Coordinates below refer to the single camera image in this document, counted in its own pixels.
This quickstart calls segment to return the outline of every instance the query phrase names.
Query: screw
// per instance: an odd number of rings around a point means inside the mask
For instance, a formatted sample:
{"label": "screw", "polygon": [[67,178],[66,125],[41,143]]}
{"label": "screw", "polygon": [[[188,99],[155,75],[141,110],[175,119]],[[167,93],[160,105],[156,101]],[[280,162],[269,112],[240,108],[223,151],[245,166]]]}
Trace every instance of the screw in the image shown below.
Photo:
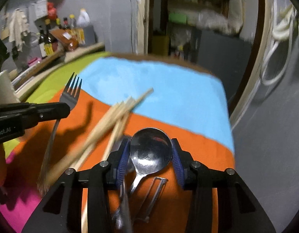
{"label": "screw", "polygon": [[226,172],[227,172],[227,174],[229,174],[229,175],[234,175],[234,174],[235,174],[235,171],[234,171],[234,169],[232,169],[232,168],[227,168],[227,169],[226,169]]}
{"label": "screw", "polygon": [[198,161],[193,161],[193,162],[191,163],[191,165],[192,165],[192,167],[194,167],[194,168],[198,168],[198,167],[201,166],[201,164],[200,164]]}
{"label": "screw", "polygon": [[68,168],[68,169],[65,170],[65,174],[67,174],[67,175],[70,175],[70,174],[72,174],[73,172],[74,172],[74,169],[73,169],[73,168]]}
{"label": "screw", "polygon": [[100,166],[102,166],[102,167],[106,167],[108,165],[109,165],[109,163],[107,161],[101,161],[100,162]]}

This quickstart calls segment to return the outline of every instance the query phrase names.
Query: red bag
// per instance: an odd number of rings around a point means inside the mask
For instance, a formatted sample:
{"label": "red bag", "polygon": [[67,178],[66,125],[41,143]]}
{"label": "red bag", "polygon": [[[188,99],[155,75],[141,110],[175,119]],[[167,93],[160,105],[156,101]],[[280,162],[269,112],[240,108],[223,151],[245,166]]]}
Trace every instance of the red bag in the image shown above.
{"label": "red bag", "polygon": [[57,19],[57,9],[52,2],[47,3],[48,7],[48,19],[55,21]]}

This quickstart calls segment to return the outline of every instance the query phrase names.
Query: metal spoon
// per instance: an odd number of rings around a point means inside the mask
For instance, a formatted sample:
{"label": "metal spoon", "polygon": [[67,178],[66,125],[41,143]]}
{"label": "metal spoon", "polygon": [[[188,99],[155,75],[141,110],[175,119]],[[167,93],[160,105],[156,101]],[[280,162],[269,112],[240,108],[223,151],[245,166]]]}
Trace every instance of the metal spoon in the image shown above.
{"label": "metal spoon", "polygon": [[172,157],[171,140],[159,129],[142,129],[131,139],[130,157],[136,168],[136,178],[129,191],[131,195],[143,178],[168,165]]}

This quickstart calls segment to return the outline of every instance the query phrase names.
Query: green object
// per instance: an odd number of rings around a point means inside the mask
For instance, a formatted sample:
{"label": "green object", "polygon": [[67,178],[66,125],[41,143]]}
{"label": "green object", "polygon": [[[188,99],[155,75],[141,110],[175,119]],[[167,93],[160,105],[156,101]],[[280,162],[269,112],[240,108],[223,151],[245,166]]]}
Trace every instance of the green object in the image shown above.
{"label": "green object", "polygon": [[[79,74],[86,66],[95,61],[98,58],[109,56],[109,52],[97,52],[94,54],[86,55],[71,63],[60,67],[58,70],[51,73],[40,86],[29,96],[28,103],[47,103],[56,93],[58,93],[68,82],[71,74],[75,72]],[[6,158],[12,152],[12,150],[20,142],[17,139],[10,140],[4,143]]]}
{"label": "green object", "polygon": [[169,21],[174,22],[174,23],[186,24],[187,15],[181,14],[181,13],[170,13],[169,14]]}

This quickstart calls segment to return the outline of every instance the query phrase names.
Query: fork tines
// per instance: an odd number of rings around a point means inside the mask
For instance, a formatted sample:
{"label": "fork tines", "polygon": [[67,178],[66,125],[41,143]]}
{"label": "fork tines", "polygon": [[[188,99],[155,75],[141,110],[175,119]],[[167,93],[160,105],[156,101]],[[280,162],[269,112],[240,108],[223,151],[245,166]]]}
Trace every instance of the fork tines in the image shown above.
{"label": "fork tines", "polygon": [[70,77],[68,83],[66,84],[65,88],[64,88],[64,92],[67,92],[68,94],[70,94],[71,96],[73,96],[74,98],[78,99],[79,98],[79,94],[81,92],[81,87],[82,87],[82,79],[80,81],[80,83],[78,84],[78,81],[79,81],[79,77],[77,77],[77,74],[74,76],[75,73],[72,74],[72,76]]}

